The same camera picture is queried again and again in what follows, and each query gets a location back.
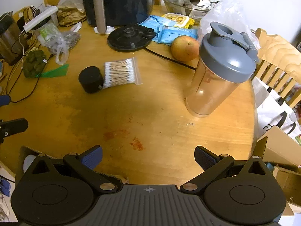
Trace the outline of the bag of cotton swabs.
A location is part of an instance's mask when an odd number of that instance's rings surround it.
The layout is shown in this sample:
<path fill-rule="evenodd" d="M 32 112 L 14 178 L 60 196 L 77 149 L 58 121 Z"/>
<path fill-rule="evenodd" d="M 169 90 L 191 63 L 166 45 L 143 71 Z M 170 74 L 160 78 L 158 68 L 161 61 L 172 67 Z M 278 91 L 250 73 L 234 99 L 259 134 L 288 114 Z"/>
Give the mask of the bag of cotton swabs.
<path fill-rule="evenodd" d="M 104 74 L 104 89 L 125 84 L 142 84 L 135 57 L 114 62 L 105 62 Z"/>

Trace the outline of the blue wet wipes pack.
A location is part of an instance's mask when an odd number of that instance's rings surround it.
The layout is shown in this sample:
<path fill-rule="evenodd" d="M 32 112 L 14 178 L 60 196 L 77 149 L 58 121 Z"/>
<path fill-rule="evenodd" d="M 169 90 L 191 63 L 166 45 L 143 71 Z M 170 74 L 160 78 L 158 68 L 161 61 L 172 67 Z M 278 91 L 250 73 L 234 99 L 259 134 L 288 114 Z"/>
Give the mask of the blue wet wipes pack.
<path fill-rule="evenodd" d="M 189 36 L 194 39 L 198 39 L 196 29 L 174 27 L 175 24 L 175 21 L 156 15 L 151 15 L 144 22 L 140 23 L 141 26 L 153 29 L 155 31 L 155 37 L 152 39 L 152 41 L 156 43 L 171 45 L 174 39 L 178 38 L 179 36 Z"/>

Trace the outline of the white computer mouse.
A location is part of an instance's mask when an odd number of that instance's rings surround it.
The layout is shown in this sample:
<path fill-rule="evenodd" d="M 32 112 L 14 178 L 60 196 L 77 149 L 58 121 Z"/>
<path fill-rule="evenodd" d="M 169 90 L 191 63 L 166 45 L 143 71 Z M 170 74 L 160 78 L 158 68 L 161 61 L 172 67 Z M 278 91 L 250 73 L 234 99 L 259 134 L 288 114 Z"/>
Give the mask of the white computer mouse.
<path fill-rule="evenodd" d="M 24 171 L 24 173 L 27 171 L 27 169 L 33 163 L 33 161 L 35 160 L 35 158 L 36 158 L 35 155 L 28 155 L 28 156 L 25 157 L 24 163 L 23 163 L 23 171 Z"/>

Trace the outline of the stainless steel electric kettle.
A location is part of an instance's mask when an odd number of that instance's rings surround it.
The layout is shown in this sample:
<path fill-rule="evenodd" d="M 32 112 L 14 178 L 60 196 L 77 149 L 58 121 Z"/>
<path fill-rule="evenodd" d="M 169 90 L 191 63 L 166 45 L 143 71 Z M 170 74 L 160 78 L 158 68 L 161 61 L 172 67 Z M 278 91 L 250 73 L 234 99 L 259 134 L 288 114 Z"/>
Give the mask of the stainless steel electric kettle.
<path fill-rule="evenodd" d="M 1 57 L 12 66 L 21 59 L 23 52 L 28 48 L 28 44 L 16 21 L 8 12 L 1 16 L 0 36 Z"/>

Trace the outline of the black round cap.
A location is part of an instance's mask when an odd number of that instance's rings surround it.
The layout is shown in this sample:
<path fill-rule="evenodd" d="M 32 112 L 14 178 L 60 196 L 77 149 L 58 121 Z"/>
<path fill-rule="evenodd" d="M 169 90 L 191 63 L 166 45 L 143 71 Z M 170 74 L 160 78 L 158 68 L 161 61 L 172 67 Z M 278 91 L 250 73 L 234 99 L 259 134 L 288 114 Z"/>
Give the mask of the black round cap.
<path fill-rule="evenodd" d="M 86 93 L 95 93 L 103 88 L 104 79 L 100 69 L 96 66 L 88 66 L 84 68 L 78 77 Z"/>

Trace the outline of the yellow wipes pack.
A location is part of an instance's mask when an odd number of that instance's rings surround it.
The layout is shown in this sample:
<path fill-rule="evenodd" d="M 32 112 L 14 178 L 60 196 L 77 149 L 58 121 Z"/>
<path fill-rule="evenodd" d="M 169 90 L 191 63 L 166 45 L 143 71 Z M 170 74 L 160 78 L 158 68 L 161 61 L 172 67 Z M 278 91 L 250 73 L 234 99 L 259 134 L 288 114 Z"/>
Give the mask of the yellow wipes pack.
<path fill-rule="evenodd" d="M 166 13 L 166 14 L 162 15 L 161 17 L 170 19 L 171 21 L 174 21 L 175 22 L 174 27 L 182 27 L 185 29 L 189 29 L 195 24 L 194 19 L 192 19 L 186 15 L 181 15 L 181 14 L 176 14 L 176 13 Z"/>

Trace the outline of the green net bag of nuts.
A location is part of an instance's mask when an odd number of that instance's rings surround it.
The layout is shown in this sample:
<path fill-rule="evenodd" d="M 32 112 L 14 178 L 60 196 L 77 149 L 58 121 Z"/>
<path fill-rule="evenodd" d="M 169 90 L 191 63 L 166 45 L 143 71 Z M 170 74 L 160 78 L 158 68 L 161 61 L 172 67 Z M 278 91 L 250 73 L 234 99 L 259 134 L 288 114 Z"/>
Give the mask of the green net bag of nuts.
<path fill-rule="evenodd" d="M 65 76 L 68 71 L 68 64 L 50 71 L 44 71 L 48 60 L 42 50 L 31 50 L 23 64 L 23 73 L 26 78 L 56 78 Z"/>

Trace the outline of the black kettle base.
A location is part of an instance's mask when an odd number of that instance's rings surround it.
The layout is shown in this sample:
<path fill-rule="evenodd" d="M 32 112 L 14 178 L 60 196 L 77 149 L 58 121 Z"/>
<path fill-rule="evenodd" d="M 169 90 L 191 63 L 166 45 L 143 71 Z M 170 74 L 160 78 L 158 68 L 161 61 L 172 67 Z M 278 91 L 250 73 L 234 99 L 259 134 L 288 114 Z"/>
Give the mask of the black kettle base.
<path fill-rule="evenodd" d="M 110 48 L 118 52 L 135 52 L 147 47 L 155 38 L 152 28 L 141 25 L 119 27 L 107 38 Z"/>

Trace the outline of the clear plastic bag of seeds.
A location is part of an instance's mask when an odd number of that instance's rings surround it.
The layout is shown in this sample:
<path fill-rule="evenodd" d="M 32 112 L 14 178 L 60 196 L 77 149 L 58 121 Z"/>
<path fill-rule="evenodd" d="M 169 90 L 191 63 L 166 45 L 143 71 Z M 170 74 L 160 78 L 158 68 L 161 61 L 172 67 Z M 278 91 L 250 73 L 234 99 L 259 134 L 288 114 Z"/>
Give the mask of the clear plastic bag of seeds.
<path fill-rule="evenodd" d="M 40 35 L 45 40 L 45 46 L 56 57 L 58 65 L 64 65 L 69 58 L 69 51 L 79 42 L 81 36 L 78 32 L 60 32 L 55 24 L 45 24 L 40 30 Z"/>

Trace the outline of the orange fruit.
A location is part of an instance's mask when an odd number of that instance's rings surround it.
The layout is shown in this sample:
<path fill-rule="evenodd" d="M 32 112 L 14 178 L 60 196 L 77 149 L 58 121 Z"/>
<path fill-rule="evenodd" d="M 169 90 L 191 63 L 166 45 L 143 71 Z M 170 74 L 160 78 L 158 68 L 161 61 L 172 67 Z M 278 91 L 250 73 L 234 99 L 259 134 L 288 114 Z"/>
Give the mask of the orange fruit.
<path fill-rule="evenodd" d="M 171 44 L 171 54 L 180 62 L 189 62 L 199 56 L 200 43 L 190 36 L 179 36 Z"/>

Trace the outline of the white long handheld device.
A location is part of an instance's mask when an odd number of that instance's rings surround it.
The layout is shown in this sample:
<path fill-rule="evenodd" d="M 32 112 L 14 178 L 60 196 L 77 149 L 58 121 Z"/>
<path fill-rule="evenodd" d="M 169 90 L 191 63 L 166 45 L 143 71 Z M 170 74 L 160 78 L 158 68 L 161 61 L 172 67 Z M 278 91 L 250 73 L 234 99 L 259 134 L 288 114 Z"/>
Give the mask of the white long handheld device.
<path fill-rule="evenodd" d="M 29 21 L 27 24 L 24 25 L 24 31 L 27 33 L 33 27 L 37 26 L 40 22 L 44 21 L 46 18 L 50 17 L 52 14 L 56 13 L 58 11 L 58 7 L 51 6 L 47 8 L 45 11 L 40 13 L 38 16 L 34 17 L 31 21 Z"/>

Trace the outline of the wooden chair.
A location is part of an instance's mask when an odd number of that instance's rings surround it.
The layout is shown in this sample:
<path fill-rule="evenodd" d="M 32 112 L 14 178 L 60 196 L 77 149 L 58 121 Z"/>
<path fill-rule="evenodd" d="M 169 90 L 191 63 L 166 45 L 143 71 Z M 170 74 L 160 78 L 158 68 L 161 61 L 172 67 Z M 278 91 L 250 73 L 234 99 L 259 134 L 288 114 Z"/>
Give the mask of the wooden chair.
<path fill-rule="evenodd" d="M 258 28 L 255 35 L 259 40 L 259 63 L 254 77 L 259 78 L 282 97 L 289 107 L 300 104 L 300 51 L 280 35 L 269 35 Z"/>

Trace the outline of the glass bowl with clutter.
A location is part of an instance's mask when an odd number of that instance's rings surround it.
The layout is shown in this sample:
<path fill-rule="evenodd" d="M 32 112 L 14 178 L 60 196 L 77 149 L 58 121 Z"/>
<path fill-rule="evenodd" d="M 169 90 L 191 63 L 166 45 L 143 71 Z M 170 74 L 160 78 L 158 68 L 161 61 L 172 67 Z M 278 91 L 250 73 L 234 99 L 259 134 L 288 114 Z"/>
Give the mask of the glass bowl with clutter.
<path fill-rule="evenodd" d="M 186 15 L 190 18 L 202 18 L 216 7 L 219 0 L 163 0 L 163 2 L 171 13 Z"/>

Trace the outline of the clear shaker bottle grey lid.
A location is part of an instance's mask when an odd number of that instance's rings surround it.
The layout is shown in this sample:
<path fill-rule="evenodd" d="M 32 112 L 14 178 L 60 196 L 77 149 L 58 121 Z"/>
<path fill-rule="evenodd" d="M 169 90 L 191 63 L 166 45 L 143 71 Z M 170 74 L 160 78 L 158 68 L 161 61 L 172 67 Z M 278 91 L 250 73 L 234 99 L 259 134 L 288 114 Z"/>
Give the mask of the clear shaker bottle grey lid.
<path fill-rule="evenodd" d="M 185 96 L 187 110 L 197 117 L 210 115 L 256 68 L 258 51 L 245 32 L 210 23 L 199 48 L 199 61 Z"/>

